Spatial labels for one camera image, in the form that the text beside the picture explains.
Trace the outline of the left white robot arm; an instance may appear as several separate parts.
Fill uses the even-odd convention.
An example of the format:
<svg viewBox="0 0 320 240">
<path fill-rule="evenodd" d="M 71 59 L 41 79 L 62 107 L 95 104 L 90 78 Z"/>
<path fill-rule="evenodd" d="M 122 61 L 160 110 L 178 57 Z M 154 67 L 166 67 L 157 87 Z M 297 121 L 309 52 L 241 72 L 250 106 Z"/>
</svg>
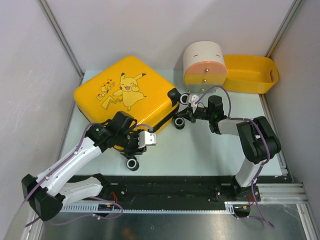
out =
<svg viewBox="0 0 320 240">
<path fill-rule="evenodd" d="M 105 200 L 110 196 L 110 182 L 96 173 L 85 180 L 69 180 L 83 166 L 108 149 L 116 149 L 135 161 L 148 146 L 157 144 L 153 127 L 138 124 L 138 121 L 123 111 L 112 119 L 89 123 L 79 142 L 60 158 L 36 176 L 25 175 L 21 180 L 24 203 L 28 203 L 38 219 L 46 222 L 53 219 L 65 206 L 83 199 Z"/>
</svg>

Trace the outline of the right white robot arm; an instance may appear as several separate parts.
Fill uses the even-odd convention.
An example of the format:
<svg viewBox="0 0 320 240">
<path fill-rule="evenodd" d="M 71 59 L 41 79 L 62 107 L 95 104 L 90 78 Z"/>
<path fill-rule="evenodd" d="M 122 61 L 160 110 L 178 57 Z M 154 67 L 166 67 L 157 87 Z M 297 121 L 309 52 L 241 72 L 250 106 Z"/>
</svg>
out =
<svg viewBox="0 0 320 240">
<path fill-rule="evenodd" d="M 254 185 L 264 167 L 281 150 L 281 143 L 264 116 L 253 119 L 230 118 L 224 113 L 223 100 L 218 95 L 208 98 L 206 106 L 199 106 L 197 95 L 184 93 L 177 97 L 177 102 L 185 109 L 175 113 L 173 124 L 176 129 L 183 129 L 185 121 L 208 121 L 209 129 L 217 135 L 238 136 L 244 161 L 240 170 L 231 180 L 229 186 L 221 192 L 242 201 L 253 191 Z"/>
</svg>

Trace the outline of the yellow Pikachu suitcase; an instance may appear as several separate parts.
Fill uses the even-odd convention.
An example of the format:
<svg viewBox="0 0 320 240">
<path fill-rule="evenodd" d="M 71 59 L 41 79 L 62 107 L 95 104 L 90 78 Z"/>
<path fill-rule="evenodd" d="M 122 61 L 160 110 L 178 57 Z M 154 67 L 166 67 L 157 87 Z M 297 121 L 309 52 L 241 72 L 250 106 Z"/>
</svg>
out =
<svg viewBox="0 0 320 240">
<path fill-rule="evenodd" d="M 180 103 L 177 88 L 135 56 L 127 56 L 80 85 L 74 100 L 91 123 L 102 123 L 123 111 L 160 132 L 173 119 Z M 131 171 L 139 162 L 126 161 Z"/>
</svg>

